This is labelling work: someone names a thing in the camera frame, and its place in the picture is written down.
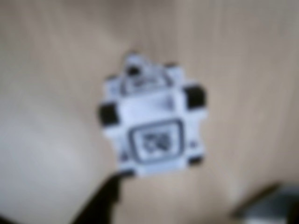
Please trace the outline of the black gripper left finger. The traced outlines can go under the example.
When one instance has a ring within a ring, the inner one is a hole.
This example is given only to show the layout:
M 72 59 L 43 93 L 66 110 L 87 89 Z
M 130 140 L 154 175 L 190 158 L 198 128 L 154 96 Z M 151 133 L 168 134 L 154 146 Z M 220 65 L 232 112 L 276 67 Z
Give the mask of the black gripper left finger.
M 120 173 L 109 176 L 92 194 L 72 221 L 73 224 L 110 224 L 114 205 L 121 198 Z

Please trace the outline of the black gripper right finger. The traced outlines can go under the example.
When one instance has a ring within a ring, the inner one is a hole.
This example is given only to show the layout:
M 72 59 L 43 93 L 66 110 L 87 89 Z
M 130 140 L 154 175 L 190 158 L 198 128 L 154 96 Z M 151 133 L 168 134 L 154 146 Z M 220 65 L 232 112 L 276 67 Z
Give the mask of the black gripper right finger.
M 299 185 L 297 183 L 272 183 L 243 199 L 229 216 L 233 219 L 247 218 L 279 220 L 287 224 L 299 222 Z

